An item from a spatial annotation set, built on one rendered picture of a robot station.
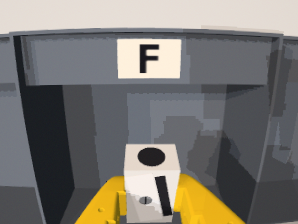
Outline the grey bin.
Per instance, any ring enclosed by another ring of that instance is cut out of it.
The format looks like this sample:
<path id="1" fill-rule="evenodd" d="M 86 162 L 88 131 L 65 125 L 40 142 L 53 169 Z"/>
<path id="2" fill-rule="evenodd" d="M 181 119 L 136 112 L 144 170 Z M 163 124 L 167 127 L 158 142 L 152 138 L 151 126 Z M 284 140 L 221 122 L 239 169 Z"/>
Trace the grey bin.
<path id="1" fill-rule="evenodd" d="M 0 34 L 0 224 L 75 224 L 126 144 L 175 144 L 180 174 L 245 224 L 298 221 L 298 36 Z"/>

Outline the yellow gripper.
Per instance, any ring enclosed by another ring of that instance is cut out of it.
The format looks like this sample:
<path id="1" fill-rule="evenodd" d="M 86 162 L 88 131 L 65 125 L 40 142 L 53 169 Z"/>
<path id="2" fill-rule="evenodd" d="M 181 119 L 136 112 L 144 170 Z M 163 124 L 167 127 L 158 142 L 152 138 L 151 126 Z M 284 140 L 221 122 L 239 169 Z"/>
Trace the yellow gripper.
<path id="1" fill-rule="evenodd" d="M 228 206 L 193 177 L 181 173 L 174 212 L 182 224 L 245 224 Z M 75 224 L 120 224 L 127 214 L 124 176 L 108 180 Z"/>

